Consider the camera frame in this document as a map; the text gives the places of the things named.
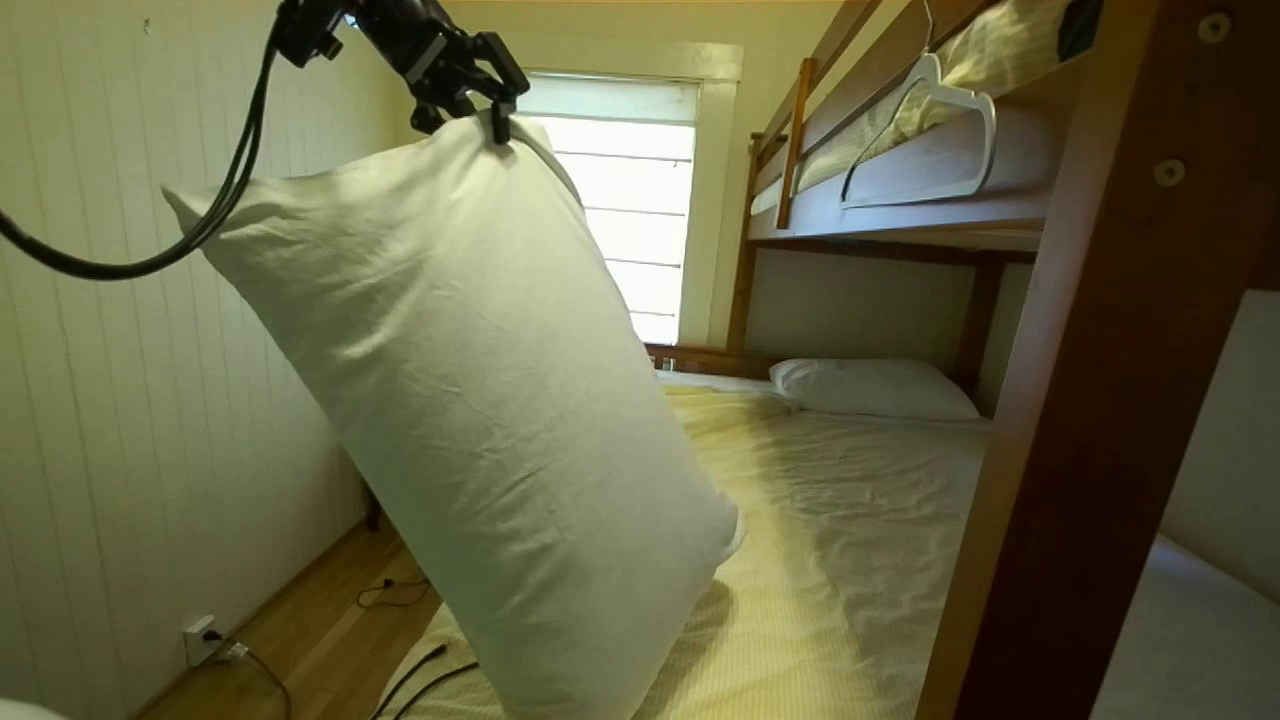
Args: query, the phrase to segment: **floor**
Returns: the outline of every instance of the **floor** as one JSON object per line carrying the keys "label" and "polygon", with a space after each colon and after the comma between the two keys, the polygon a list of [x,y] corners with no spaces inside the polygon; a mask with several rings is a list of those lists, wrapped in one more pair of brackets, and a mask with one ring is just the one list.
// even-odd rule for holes
{"label": "floor", "polygon": [[269,668],[200,664],[139,720],[370,720],[437,603],[389,524],[356,529],[240,628]]}

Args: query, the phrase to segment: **pillow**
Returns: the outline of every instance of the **pillow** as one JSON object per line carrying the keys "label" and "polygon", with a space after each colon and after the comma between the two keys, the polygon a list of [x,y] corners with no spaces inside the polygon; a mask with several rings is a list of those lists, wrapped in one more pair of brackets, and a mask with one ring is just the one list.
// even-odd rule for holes
{"label": "pillow", "polygon": [[784,401],[818,410],[982,421],[964,389],[921,358],[782,358],[767,380]]}
{"label": "pillow", "polygon": [[[210,194],[168,193],[184,224]],[[314,389],[509,717],[633,717],[735,506],[562,162],[481,121],[260,180],[206,247]]]}

